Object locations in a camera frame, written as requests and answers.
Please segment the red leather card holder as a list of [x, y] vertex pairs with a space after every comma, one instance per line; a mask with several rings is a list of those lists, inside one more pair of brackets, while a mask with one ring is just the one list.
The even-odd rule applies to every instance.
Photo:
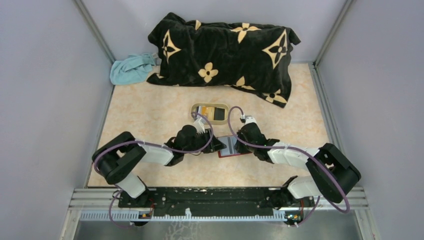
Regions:
[[225, 148], [218, 151], [218, 157], [220, 159], [251, 154], [246, 148], [238, 147], [238, 140], [233, 135], [220, 136], [217, 139], [226, 145]]

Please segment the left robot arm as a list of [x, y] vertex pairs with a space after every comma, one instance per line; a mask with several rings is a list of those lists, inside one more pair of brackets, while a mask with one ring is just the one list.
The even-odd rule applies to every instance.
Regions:
[[94, 170], [109, 185], [127, 193], [136, 206], [144, 207], [149, 203], [150, 193], [146, 184], [132, 172], [138, 163], [172, 167], [180, 163], [185, 154], [209, 154], [226, 147], [211, 128], [198, 131], [193, 125], [184, 125], [163, 145], [136, 140], [130, 132], [124, 131], [99, 148], [92, 155], [92, 162]]

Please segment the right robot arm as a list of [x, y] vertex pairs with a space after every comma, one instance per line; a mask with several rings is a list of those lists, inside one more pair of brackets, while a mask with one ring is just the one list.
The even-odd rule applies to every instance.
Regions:
[[254, 122], [246, 123], [234, 136], [236, 149], [241, 152], [253, 153], [263, 162], [309, 172], [308, 176], [292, 176], [282, 185], [281, 199], [287, 206], [315, 196], [341, 203], [362, 178], [360, 171], [332, 143], [318, 148], [293, 146], [266, 138]]

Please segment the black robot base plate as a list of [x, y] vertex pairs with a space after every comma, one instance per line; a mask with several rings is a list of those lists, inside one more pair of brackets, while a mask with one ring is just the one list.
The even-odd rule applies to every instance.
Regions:
[[313, 207], [311, 197], [295, 199], [277, 187], [156, 187], [137, 198], [119, 196], [120, 208], [147, 208], [155, 217], [268, 217], [281, 208]]

